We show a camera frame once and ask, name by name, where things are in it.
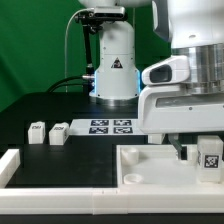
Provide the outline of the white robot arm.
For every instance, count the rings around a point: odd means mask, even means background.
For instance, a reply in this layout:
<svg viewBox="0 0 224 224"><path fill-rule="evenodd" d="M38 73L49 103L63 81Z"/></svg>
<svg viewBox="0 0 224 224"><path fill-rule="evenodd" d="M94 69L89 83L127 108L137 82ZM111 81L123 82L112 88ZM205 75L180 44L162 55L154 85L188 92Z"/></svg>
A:
<svg viewBox="0 0 224 224"><path fill-rule="evenodd" d="M224 131L224 0L149 0L154 31L145 46L138 121L147 134Z"/></svg>

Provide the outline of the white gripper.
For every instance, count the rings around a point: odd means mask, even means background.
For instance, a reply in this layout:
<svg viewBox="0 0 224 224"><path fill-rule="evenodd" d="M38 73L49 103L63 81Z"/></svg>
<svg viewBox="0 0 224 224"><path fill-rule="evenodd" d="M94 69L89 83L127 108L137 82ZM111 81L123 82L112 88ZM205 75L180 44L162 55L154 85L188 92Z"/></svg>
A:
<svg viewBox="0 0 224 224"><path fill-rule="evenodd" d="M168 140L181 158L175 133L224 131L224 94L188 95L180 84L147 86L139 96L138 126L145 134L171 133Z"/></svg>

